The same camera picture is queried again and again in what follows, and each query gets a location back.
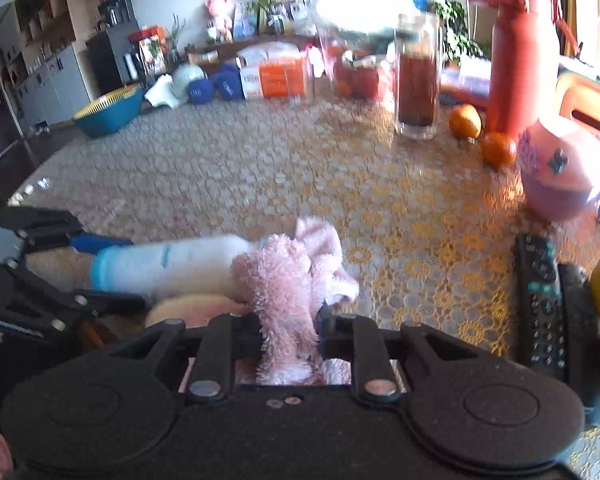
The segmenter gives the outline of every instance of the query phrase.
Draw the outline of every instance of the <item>orange fruit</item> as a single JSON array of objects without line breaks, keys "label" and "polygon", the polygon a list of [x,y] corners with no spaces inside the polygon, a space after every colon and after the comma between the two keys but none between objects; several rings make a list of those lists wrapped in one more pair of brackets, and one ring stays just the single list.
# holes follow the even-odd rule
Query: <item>orange fruit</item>
[{"label": "orange fruit", "polygon": [[505,134],[488,134],[480,143],[480,154],[496,170],[516,161],[516,141]]},{"label": "orange fruit", "polygon": [[457,105],[449,112],[449,127],[458,139],[477,139],[482,129],[482,120],[473,106]]}]

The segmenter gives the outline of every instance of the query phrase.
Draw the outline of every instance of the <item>white tissue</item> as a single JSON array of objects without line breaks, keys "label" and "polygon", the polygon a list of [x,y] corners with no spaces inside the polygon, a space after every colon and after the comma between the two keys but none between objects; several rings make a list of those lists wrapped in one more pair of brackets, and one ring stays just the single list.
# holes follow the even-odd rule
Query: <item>white tissue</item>
[{"label": "white tissue", "polygon": [[170,75],[161,75],[158,81],[149,88],[144,98],[151,103],[154,108],[161,105],[167,105],[169,108],[177,108],[187,102],[187,98],[178,99],[171,90],[173,79]]}]

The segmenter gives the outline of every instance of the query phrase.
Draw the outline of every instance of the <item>lace tablecloth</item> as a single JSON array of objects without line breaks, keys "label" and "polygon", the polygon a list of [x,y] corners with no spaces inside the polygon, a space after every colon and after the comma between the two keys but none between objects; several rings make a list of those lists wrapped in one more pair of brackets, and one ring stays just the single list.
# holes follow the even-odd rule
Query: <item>lace tablecloth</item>
[{"label": "lace tablecloth", "polygon": [[[68,208],[84,226],[135,242],[235,232],[256,240],[297,216],[332,222],[361,284],[354,310],[395,328],[417,320],[500,355],[516,341],[512,242],[554,240],[587,270],[600,257],[594,212],[547,224],[524,203],[514,169],[486,168],[440,116],[428,142],[394,136],[381,105],[328,94],[185,105],[141,116],[120,133],[65,147],[27,184],[23,203]],[[32,266],[59,285],[84,284],[88,261],[68,250]],[[600,480],[600,428],[571,466]]]}]

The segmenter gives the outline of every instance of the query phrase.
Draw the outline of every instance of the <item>drinking glass with tea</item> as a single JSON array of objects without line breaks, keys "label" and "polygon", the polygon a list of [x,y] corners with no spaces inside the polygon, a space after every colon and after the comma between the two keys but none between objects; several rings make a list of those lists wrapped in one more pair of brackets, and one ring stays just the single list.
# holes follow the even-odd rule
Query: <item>drinking glass with tea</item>
[{"label": "drinking glass with tea", "polygon": [[442,75],[440,19],[400,14],[395,29],[395,129],[411,139],[436,134]]}]

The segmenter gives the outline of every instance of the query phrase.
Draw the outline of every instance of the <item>jar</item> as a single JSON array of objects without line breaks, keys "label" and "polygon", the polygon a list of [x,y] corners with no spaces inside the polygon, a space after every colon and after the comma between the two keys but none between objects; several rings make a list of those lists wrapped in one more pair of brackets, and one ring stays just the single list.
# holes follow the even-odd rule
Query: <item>jar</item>
[{"label": "jar", "polygon": [[391,98],[395,20],[417,14],[412,0],[310,0],[333,91],[344,98]]},{"label": "jar", "polygon": [[412,139],[436,134],[442,35],[435,14],[400,14],[395,29],[395,129]]}]

